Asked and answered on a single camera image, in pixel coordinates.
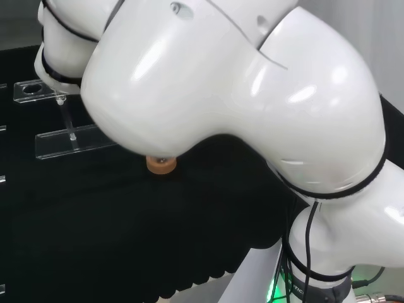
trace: black ring seam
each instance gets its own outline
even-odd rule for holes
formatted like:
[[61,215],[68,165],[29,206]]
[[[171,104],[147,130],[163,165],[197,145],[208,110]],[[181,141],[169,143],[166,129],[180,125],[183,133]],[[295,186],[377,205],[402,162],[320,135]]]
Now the black ring seam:
[[380,159],[380,162],[376,166],[376,168],[373,170],[373,172],[369,176],[366,177],[366,179],[364,179],[363,181],[361,181],[360,183],[358,183],[354,187],[351,187],[351,188],[346,189],[344,191],[340,191],[340,192],[337,192],[337,193],[329,193],[329,194],[312,193],[310,191],[305,191],[305,190],[293,185],[288,180],[286,180],[284,178],[284,176],[282,176],[279,172],[278,172],[278,175],[279,175],[280,179],[289,188],[291,188],[294,191],[297,191],[298,193],[300,193],[300,194],[302,194],[304,196],[307,196],[307,197],[312,197],[312,198],[316,198],[316,199],[340,199],[340,198],[344,198],[344,197],[347,197],[347,196],[351,196],[351,195],[359,192],[360,190],[362,190],[366,186],[368,186],[377,177],[377,175],[379,175],[380,171],[382,170],[382,168],[384,166],[384,163],[386,162],[388,149],[389,149],[388,148],[389,147],[388,134],[387,134],[387,132],[385,132],[385,134],[386,134],[386,143],[385,143],[385,146],[384,146],[383,155],[382,155],[382,157]]
[[68,27],[56,14],[55,12],[53,12],[52,8],[49,6],[49,4],[47,3],[46,0],[42,0],[42,3],[44,5],[44,9],[46,8],[51,14],[52,16],[56,19],[56,21],[64,28],[66,29],[69,33],[72,33],[73,35],[82,38],[84,40],[87,41],[91,41],[91,42],[95,42],[95,43],[99,43],[99,41],[97,39],[91,38],[87,35],[83,35],[82,33],[79,33],[75,30],[73,30],[72,28]]
[[[303,265],[303,263],[301,263],[299,261],[299,259],[297,259],[296,255],[294,254],[292,248],[290,247],[290,244],[288,241],[286,241],[285,237],[282,237],[282,245],[285,248],[286,251],[286,255],[290,258],[290,260],[293,262],[293,264],[301,271],[303,272],[305,275],[307,274],[307,267]],[[336,275],[336,276],[326,276],[326,275],[322,275],[320,273],[316,273],[315,271],[310,270],[310,278],[313,278],[317,281],[322,281],[322,282],[337,282],[339,280],[342,280],[344,278],[346,278],[347,276],[349,276],[353,270],[354,270],[354,266],[351,267],[347,272],[342,273],[340,275]]]
[[82,78],[66,77],[51,68],[48,62],[46,62],[44,50],[42,50],[42,65],[44,66],[45,72],[56,81],[67,84],[75,84],[78,85],[78,87],[81,87]]

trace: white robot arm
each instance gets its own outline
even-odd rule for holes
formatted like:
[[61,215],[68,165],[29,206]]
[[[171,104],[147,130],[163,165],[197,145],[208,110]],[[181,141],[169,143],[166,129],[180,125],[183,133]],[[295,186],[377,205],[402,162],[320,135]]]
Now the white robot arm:
[[44,27],[44,43],[35,61],[39,77],[57,91],[80,94],[87,63],[122,3],[43,0],[38,19]]
[[[52,79],[44,48],[56,74],[83,76],[93,120],[136,153],[177,157],[214,134],[242,138],[304,200],[322,203],[310,236],[313,271],[404,267],[404,246],[369,249],[375,237],[388,247],[404,234],[404,173],[384,163],[376,84],[356,50],[296,2],[48,0],[35,68],[48,85],[78,90]],[[289,238],[304,265],[309,212]],[[294,275],[304,281],[296,267]],[[319,288],[342,282],[310,279]],[[351,292],[344,302],[354,301]]]

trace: black backdrop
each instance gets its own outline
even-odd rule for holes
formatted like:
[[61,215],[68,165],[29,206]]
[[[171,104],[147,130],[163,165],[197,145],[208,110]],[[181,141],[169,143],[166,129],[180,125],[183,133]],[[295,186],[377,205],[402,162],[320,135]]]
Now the black backdrop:
[[[119,146],[35,159],[35,135],[64,128],[55,102],[12,102],[13,84],[36,78],[37,49],[0,52],[0,303],[155,302],[279,239],[292,196],[231,136],[195,146],[166,176]],[[404,168],[404,119],[382,102],[388,158]],[[92,123],[78,97],[69,107],[74,126]]]

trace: metal connector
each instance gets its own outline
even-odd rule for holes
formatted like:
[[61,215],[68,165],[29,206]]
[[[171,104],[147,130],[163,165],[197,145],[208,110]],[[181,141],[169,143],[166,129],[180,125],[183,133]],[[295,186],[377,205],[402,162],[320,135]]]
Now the metal connector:
[[383,294],[358,295],[356,297],[358,303],[386,303],[386,298]]

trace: hole in acrylic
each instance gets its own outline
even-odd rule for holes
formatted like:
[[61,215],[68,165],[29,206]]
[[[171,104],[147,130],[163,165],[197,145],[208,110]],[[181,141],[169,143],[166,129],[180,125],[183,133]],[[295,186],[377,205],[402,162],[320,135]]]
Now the hole in acrylic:
[[32,84],[32,85],[27,85],[26,87],[23,88],[23,93],[26,95],[33,95],[34,93],[38,93],[42,90],[42,85],[39,84]]

